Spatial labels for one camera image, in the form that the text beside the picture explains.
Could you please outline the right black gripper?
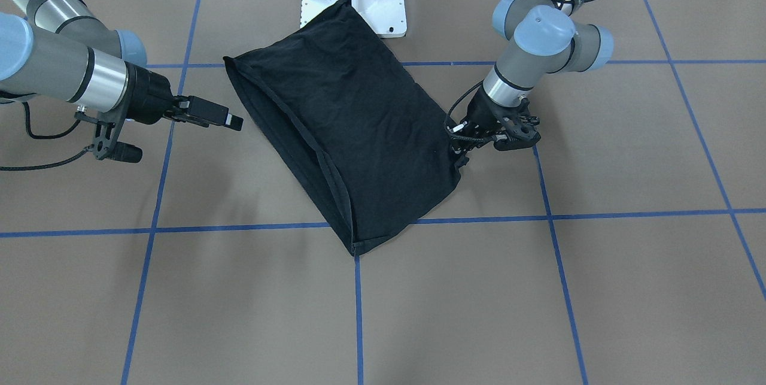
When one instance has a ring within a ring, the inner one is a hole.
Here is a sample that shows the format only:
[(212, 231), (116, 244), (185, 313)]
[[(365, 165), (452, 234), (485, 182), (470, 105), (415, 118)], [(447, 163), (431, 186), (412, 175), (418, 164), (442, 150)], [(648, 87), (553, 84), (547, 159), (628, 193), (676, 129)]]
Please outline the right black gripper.
[(160, 119), (191, 123), (202, 128), (221, 126), (241, 131), (244, 119), (221, 105), (198, 96), (174, 95), (169, 80), (137, 65), (126, 66), (131, 88), (126, 117), (143, 124)]

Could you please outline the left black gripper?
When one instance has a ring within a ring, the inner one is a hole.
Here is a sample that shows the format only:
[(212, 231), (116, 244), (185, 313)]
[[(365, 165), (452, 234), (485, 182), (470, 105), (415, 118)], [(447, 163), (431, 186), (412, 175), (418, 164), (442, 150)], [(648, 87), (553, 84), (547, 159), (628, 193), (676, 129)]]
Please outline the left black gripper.
[(455, 166), (460, 169), (468, 164), (468, 153), (474, 148), (481, 148), (488, 143), (500, 151), (506, 152), (509, 145), (508, 134), (498, 122), (495, 115), (487, 106), (487, 98), (482, 86), (474, 86), (473, 97), (467, 107), (467, 113), (462, 120), (454, 124), (451, 122), (451, 113), (461, 101), (467, 98), (468, 92), (452, 104), (448, 111), (448, 137), (451, 143), (452, 153), (456, 156)]

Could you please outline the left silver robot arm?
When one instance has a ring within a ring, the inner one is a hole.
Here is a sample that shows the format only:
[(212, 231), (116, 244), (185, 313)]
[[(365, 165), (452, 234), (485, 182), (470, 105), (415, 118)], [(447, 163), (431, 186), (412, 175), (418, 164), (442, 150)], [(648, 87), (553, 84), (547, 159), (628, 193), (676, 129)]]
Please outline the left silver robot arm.
[(501, 0), (492, 23), (507, 41), (487, 76), (468, 89), (466, 115), (459, 123), (446, 117), (457, 167), (468, 153), (488, 143), (498, 151), (532, 148), (539, 142), (539, 118), (529, 96), (542, 77), (599, 69), (612, 57), (615, 39), (607, 28), (581, 24), (572, 14), (596, 0)]

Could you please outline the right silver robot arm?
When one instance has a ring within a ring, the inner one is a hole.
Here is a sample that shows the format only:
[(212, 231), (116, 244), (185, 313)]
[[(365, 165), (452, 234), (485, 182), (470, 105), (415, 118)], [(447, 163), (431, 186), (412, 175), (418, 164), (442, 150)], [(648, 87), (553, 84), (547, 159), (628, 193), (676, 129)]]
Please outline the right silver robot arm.
[(118, 120), (241, 130), (227, 107), (172, 93), (167, 78), (146, 69), (141, 39), (109, 29), (83, 0), (12, 1), (25, 16), (2, 13), (2, 99), (41, 94)]

